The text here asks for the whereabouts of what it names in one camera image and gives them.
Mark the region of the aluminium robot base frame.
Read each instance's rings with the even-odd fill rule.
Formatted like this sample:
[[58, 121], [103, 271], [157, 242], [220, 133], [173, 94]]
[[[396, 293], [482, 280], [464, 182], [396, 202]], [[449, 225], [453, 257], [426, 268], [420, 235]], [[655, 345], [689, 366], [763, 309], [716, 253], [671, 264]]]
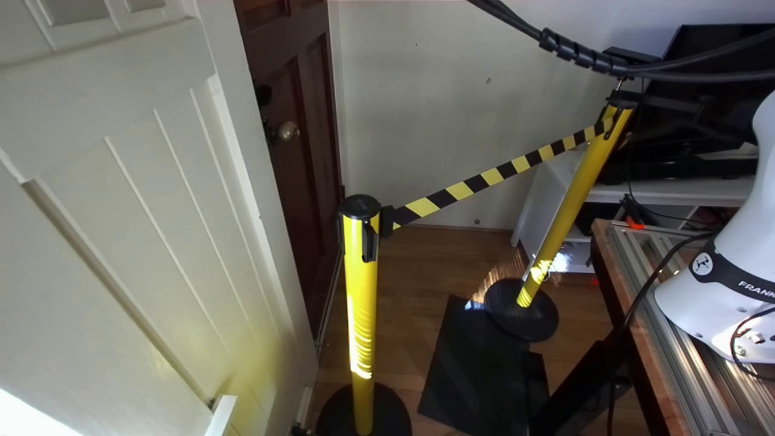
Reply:
[[678, 277], [703, 240], [601, 222], [594, 242], [614, 281], [615, 309], [634, 309], [628, 328], [657, 401], [657, 424], [668, 436], [775, 436], [774, 369], [728, 361], [657, 306], [657, 287]]

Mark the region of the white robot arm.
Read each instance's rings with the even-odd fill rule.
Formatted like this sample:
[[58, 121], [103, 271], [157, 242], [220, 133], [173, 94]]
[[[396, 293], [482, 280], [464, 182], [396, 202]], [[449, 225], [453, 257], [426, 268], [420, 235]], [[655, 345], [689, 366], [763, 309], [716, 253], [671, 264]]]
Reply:
[[753, 114], [753, 190], [724, 230], [657, 291], [686, 334], [741, 363], [775, 363], [775, 92]]

